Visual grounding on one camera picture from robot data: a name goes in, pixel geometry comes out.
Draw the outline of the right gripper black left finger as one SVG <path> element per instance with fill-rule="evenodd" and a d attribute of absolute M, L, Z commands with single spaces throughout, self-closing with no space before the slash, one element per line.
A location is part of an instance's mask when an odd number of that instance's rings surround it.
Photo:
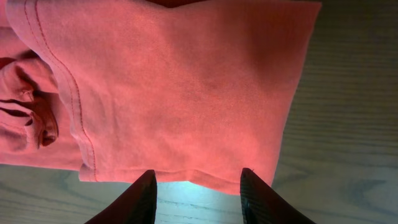
<path fill-rule="evenodd" d="M 113 203 L 85 224 L 154 224 L 156 208 L 155 171 L 147 170 Z"/>

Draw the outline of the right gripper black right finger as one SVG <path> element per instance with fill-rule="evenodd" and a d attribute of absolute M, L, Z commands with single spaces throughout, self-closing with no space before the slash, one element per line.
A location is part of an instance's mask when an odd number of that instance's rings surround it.
<path fill-rule="evenodd" d="M 315 224 L 248 168 L 241 173 L 240 197 L 244 224 Z"/>

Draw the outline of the red printed t-shirt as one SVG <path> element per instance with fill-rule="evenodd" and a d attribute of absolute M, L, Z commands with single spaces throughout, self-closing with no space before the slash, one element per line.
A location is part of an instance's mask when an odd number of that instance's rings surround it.
<path fill-rule="evenodd" d="M 1 2 L 1 162 L 271 184 L 315 1 Z"/>

